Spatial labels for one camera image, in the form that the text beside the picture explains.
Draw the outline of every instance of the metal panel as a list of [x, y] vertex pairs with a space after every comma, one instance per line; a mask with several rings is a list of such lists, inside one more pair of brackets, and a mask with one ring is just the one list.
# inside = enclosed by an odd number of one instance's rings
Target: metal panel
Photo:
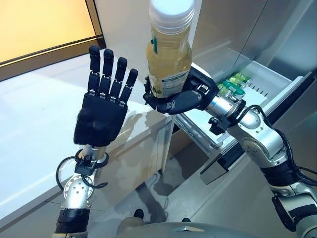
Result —
[[317, 67], [317, 1], [311, 2], [268, 65], [293, 80]]
[[194, 62], [216, 81], [240, 71], [276, 39], [297, 0], [203, 1], [193, 44]]

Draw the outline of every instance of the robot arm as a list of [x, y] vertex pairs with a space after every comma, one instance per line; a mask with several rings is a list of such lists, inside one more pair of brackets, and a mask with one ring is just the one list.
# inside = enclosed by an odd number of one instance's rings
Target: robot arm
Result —
[[168, 99], [156, 99], [145, 87], [144, 99], [162, 113], [178, 114], [193, 108], [207, 111], [212, 116], [210, 131], [216, 135], [228, 131], [259, 166], [285, 227], [301, 238], [316, 236], [317, 192], [311, 185], [317, 183], [296, 166], [285, 135], [272, 127], [260, 106], [246, 108], [245, 101], [218, 94], [213, 80], [193, 67], [184, 91]]
[[[97, 46], [89, 48], [90, 74], [87, 93], [84, 95], [74, 133], [74, 143], [84, 148], [74, 157], [64, 159], [56, 171], [56, 182], [63, 191], [65, 202], [61, 207], [53, 238], [86, 238], [90, 213], [90, 202], [94, 189], [107, 182], [95, 185], [97, 170], [108, 162], [106, 146], [118, 136], [127, 114], [127, 101], [131, 95], [138, 72], [131, 69], [126, 85], [120, 94], [127, 60], [119, 58], [115, 79], [112, 80], [113, 52], [104, 51], [103, 73], [100, 77], [100, 51]], [[74, 175], [62, 187], [58, 178], [61, 165], [75, 159]]]

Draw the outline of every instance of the freezer drawer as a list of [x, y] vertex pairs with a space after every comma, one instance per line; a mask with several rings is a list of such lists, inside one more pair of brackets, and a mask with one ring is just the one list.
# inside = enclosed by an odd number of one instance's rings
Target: freezer drawer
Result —
[[[272, 113], [311, 74], [298, 76], [291, 81], [255, 61], [245, 67], [242, 73], [251, 78], [243, 98], [247, 106], [258, 104], [267, 115]], [[237, 154], [237, 150], [241, 148], [237, 140], [228, 133], [218, 136], [212, 134], [209, 131], [211, 125], [208, 124], [210, 117], [207, 112], [191, 110], [177, 115], [175, 122], [210, 157], [205, 164], [206, 168], [210, 167], [216, 158], [227, 153], [229, 161], [222, 161], [222, 165], [225, 165], [223, 167], [226, 171], [230, 170], [237, 160], [232, 155]]]

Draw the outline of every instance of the robot finger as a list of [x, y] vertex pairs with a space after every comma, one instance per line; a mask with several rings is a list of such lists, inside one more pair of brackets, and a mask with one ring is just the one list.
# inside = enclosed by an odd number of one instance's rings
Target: robot finger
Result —
[[113, 51], [110, 49], [105, 49], [103, 76], [101, 77], [100, 85], [99, 85], [100, 96], [104, 98], [106, 98], [109, 94], [110, 85], [111, 85], [112, 67], [113, 67]]
[[121, 90], [122, 81], [123, 81], [126, 69], [127, 69], [127, 59], [120, 57], [117, 63], [117, 71], [115, 73], [115, 80], [113, 81], [111, 91], [110, 91], [111, 101], [117, 101], [119, 97], [119, 93]]
[[99, 81], [100, 81], [100, 51], [98, 46], [89, 47], [90, 55], [90, 74], [88, 81], [88, 92], [93, 95], [98, 94]]
[[124, 86], [124, 88], [122, 90], [121, 97], [119, 100], [121, 105], [125, 105], [128, 102], [129, 97], [130, 97], [131, 92], [132, 92], [132, 89], [133, 89], [133, 85], [134, 85], [137, 77], [138, 77], [138, 71], [134, 68], [131, 69], [129, 76], [128, 76], [128, 79], [127, 79], [127, 82], [126, 82], [126, 85]]

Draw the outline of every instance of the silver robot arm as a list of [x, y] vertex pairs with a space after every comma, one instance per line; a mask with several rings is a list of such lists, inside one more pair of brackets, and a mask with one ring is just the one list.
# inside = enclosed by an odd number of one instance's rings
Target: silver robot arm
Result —
[[259, 166], [274, 194], [272, 201], [285, 227], [296, 231], [299, 238], [316, 237], [317, 192], [298, 175], [301, 172], [290, 158], [286, 137], [270, 125], [259, 106], [255, 108], [257, 110], [246, 108], [243, 100], [231, 100], [218, 94], [205, 111], [212, 115], [211, 131], [215, 134], [228, 131]]

